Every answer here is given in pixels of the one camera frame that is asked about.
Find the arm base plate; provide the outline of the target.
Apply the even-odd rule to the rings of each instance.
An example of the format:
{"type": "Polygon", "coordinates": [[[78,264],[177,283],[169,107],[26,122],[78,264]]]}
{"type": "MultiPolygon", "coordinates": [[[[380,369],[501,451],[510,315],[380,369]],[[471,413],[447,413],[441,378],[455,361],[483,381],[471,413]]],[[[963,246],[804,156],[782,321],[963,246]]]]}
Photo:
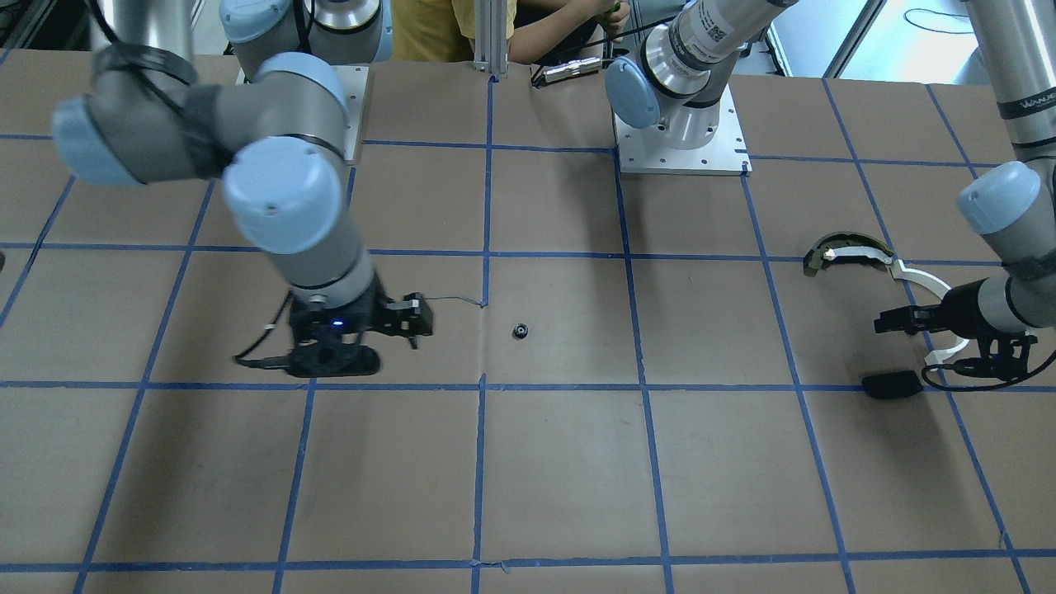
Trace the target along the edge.
{"type": "Polygon", "coordinates": [[[679,106],[672,116],[636,129],[612,116],[623,173],[743,177],[753,170],[731,87],[705,109],[679,106]]]}
{"type": "Polygon", "coordinates": [[[357,161],[365,113],[367,64],[327,64],[301,53],[283,53],[260,64],[250,78],[240,68],[237,89],[247,91],[256,136],[291,136],[328,148],[347,166],[357,161]]]}

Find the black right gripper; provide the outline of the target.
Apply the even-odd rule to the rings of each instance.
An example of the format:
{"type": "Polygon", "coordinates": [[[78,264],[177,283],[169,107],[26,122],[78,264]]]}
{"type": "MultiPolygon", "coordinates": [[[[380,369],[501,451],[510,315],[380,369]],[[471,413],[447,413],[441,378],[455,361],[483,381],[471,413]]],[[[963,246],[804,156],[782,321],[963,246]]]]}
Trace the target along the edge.
{"type": "Polygon", "coordinates": [[[404,337],[416,349],[419,337],[433,334],[434,318],[422,293],[392,299],[378,276],[364,294],[343,307],[295,299],[288,316],[294,346],[285,372],[309,379],[376,375],[381,358],[365,344],[367,333],[404,337]]]}

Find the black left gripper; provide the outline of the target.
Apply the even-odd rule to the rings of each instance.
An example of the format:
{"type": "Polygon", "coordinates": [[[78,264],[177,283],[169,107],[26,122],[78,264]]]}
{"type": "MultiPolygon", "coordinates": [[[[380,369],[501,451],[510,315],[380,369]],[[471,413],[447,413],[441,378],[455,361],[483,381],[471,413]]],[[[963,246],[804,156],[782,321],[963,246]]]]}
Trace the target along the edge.
{"type": "Polygon", "coordinates": [[[931,380],[929,372],[946,370],[965,377],[999,380],[1027,380],[1040,375],[1040,368],[1027,369],[1032,346],[1038,339],[1026,331],[1004,331],[994,328],[984,318],[978,304],[982,281],[954,287],[939,304],[908,305],[888,309],[874,320],[875,333],[901,331],[908,335],[920,332],[950,331],[972,339],[979,347],[980,357],[932,364],[921,368],[921,380],[931,380]]]}

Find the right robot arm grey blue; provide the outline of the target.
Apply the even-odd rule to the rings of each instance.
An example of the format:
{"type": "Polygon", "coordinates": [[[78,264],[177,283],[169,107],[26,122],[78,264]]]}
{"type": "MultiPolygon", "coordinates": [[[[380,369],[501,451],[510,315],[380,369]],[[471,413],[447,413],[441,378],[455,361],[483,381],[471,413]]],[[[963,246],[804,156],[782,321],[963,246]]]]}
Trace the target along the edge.
{"type": "Polygon", "coordinates": [[[314,55],[310,15],[291,1],[225,1],[224,33],[245,83],[204,83],[192,63],[185,1],[90,1],[103,42],[91,91],[60,103],[60,157],[95,186],[188,179],[221,183],[240,233],[287,284],[285,355],[242,367],[294,377],[376,375],[370,332],[419,339],[435,315],[418,293],[392,299],[351,217],[341,172],[353,111],[337,71],[314,55]]]}

